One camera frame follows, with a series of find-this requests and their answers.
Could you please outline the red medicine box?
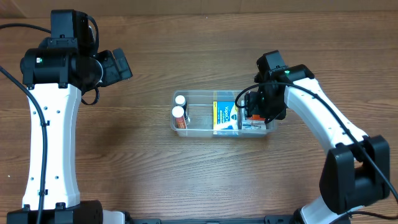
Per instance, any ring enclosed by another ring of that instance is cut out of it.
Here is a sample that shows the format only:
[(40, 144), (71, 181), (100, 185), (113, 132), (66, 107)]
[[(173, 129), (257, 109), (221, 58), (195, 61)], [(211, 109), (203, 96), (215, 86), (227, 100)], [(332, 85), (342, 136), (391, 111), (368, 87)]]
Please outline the red medicine box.
[(264, 120), (265, 120), (265, 118), (262, 118), (262, 117), (261, 117), (260, 115), (258, 115), (258, 114), (252, 115), (252, 116), (250, 117), (250, 119), (253, 120), (253, 121), (264, 121)]

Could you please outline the white blue medicine box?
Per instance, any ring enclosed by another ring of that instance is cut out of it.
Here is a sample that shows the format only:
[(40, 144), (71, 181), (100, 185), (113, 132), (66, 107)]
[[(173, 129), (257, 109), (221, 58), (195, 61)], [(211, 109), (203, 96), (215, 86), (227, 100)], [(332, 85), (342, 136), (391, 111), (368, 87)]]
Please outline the white blue medicine box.
[(264, 122), (264, 119), (244, 118), (241, 122), (241, 129), (243, 130), (267, 129), (267, 125)]

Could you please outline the blue yellow VapoDrops box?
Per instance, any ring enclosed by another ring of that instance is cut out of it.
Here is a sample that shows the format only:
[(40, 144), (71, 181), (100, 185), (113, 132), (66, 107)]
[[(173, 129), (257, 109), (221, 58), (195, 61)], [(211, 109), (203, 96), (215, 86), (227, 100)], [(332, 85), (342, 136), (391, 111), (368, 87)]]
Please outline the blue yellow VapoDrops box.
[(237, 136), (239, 130), (239, 110), (233, 101), (213, 102), (213, 134)]

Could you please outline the black tube white cap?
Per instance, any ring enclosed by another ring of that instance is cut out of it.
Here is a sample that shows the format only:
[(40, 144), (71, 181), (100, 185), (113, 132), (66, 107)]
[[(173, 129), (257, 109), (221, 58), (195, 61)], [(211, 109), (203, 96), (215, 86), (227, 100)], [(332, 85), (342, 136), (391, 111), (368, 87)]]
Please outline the black tube white cap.
[(177, 106), (181, 106), (184, 109), (184, 118), (187, 124), (190, 123), (189, 112), (188, 112), (188, 103), (186, 98), (183, 95), (178, 95), (175, 97), (175, 104)]

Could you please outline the orange Redoxon tube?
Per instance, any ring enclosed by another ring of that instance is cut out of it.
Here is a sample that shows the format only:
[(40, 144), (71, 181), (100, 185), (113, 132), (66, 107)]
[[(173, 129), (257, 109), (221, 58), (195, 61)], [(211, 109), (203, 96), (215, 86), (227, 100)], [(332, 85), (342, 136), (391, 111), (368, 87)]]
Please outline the orange Redoxon tube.
[(172, 109), (172, 116), (175, 119), (175, 124), (179, 129), (187, 129), (185, 121), (185, 110), (181, 106), (174, 106)]

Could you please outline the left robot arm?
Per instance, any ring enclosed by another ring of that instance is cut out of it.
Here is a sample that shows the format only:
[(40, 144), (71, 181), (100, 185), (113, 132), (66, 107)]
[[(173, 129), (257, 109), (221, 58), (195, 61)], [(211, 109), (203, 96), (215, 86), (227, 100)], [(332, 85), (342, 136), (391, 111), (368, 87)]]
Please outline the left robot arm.
[(82, 201), (75, 170), (78, 109), (83, 95), (132, 77), (121, 49), (99, 51), (95, 20), (73, 9), (53, 10), (51, 28), (20, 62), (17, 86), (30, 108), (30, 165), (19, 210), (8, 223), (131, 223), (127, 212)]

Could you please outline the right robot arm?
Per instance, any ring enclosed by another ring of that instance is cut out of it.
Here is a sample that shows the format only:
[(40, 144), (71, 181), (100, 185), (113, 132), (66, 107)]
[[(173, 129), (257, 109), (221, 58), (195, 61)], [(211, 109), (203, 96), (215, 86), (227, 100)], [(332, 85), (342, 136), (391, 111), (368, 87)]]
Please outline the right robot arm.
[(323, 147), (326, 160), (319, 181), (320, 196), (291, 215), (267, 215), (265, 223), (349, 223), (354, 215), (396, 220), (364, 211), (389, 195), (397, 196), (390, 181), (390, 147), (382, 136), (368, 136), (324, 94), (304, 64), (290, 67), (279, 51), (256, 62), (254, 85), (235, 98), (248, 119), (266, 124), (283, 120), (287, 109), (298, 114)]

